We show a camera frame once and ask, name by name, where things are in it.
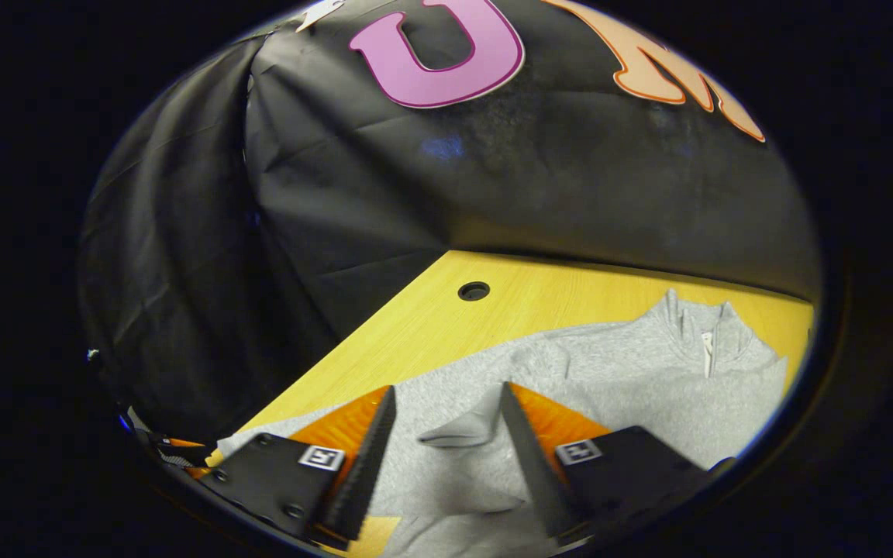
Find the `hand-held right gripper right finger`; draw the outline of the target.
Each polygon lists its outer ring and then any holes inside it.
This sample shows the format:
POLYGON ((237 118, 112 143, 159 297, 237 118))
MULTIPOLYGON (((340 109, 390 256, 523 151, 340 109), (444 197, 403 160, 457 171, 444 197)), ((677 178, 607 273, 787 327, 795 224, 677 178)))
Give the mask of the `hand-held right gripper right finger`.
POLYGON ((543 530, 556 543, 619 543, 662 523, 733 463, 705 469, 640 426, 610 430, 505 382, 500 410, 543 530))

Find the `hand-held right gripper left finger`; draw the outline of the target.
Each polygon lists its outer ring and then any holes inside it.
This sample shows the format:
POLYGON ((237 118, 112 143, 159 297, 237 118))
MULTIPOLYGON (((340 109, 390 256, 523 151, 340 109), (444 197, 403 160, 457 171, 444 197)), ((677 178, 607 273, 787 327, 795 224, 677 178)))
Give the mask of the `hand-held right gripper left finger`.
POLYGON ((203 487, 286 536, 348 547, 360 536, 396 415, 396 391, 382 386, 294 434, 256 434, 212 467, 203 487))

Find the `grey zip-neck sweatshirt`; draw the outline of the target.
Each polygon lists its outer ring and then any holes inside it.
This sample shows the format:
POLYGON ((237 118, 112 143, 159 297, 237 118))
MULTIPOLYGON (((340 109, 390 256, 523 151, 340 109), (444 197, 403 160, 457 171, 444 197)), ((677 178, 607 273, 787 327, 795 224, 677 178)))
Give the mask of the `grey zip-neck sweatshirt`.
POLYGON ((556 553, 501 418, 503 382, 611 430, 642 426, 711 467, 769 423, 787 371, 730 303, 670 290, 636 320, 537 332, 403 381, 369 507, 399 520, 379 558, 556 553))

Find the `black backdrop cloth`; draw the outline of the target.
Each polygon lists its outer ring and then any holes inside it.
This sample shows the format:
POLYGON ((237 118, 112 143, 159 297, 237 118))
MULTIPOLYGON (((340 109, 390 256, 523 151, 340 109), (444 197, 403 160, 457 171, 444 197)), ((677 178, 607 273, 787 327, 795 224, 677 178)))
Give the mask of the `black backdrop cloth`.
POLYGON ((769 126, 648 32, 575 0, 300 22, 168 84, 89 195, 79 310, 146 424, 230 433, 449 250, 821 294, 769 126))

